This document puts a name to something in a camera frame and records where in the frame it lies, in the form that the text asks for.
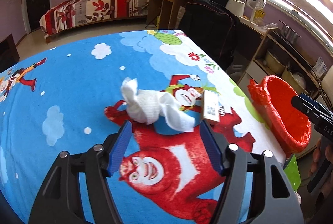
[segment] blue bedsheet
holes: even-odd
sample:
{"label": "blue bedsheet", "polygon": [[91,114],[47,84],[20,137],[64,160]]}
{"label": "blue bedsheet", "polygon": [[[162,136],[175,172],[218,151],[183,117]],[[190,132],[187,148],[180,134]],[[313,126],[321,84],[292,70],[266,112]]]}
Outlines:
{"label": "blue bedsheet", "polygon": [[[61,151],[86,152],[118,131],[126,117],[120,93],[126,77],[137,78],[139,89],[176,95],[197,124],[201,93],[218,92],[217,129],[247,151],[270,149],[284,162],[278,142],[243,92],[181,31],[80,40],[0,74],[0,190],[25,223]],[[181,98],[177,90],[182,90]],[[161,117],[133,132],[120,172],[108,179],[124,223],[208,223],[223,180],[209,163],[198,127],[179,133]],[[80,187],[86,219],[94,222],[84,175]],[[247,214],[250,175],[246,189],[240,220]]]}

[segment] red basket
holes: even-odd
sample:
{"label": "red basket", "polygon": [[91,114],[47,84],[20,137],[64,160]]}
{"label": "red basket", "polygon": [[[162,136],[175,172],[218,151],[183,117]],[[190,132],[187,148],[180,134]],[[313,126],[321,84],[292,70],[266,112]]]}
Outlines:
{"label": "red basket", "polygon": [[297,93],[281,78],[266,76],[261,84],[252,79],[248,85],[254,106],[270,126],[287,157],[299,153],[309,144],[311,123],[291,105]]}

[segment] stainless steel pot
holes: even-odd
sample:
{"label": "stainless steel pot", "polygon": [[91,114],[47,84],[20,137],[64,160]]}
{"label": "stainless steel pot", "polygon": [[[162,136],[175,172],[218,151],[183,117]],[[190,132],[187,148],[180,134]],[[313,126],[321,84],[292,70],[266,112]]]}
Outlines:
{"label": "stainless steel pot", "polygon": [[291,43],[292,45],[296,44],[298,38],[300,38],[300,36],[294,31],[292,30],[289,26],[287,26],[285,23],[283,23],[281,20],[279,20],[283,25],[281,28],[281,35],[283,38],[285,38],[289,43]]}

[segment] small box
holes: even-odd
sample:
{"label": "small box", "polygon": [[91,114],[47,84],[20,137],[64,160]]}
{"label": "small box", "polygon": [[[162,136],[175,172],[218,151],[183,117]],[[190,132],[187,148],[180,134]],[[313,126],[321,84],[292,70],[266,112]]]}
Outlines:
{"label": "small box", "polygon": [[211,125],[220,121],[219,95],[212,91],[204,90],[201,118]]}

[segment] white tissue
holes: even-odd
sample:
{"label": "white tissue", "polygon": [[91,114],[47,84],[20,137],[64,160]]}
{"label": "white tissue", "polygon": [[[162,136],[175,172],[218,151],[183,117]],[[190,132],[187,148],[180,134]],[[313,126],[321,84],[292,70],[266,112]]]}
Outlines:
{"label": "white tissue", "polygon": [[120,91],[127,103],[127,114],[139,123],[152,124],[164,116],[169,127],[193,132],[195,119],[179,110],[181,104],[168,92],[138,90],[136,79],[125,78]]}

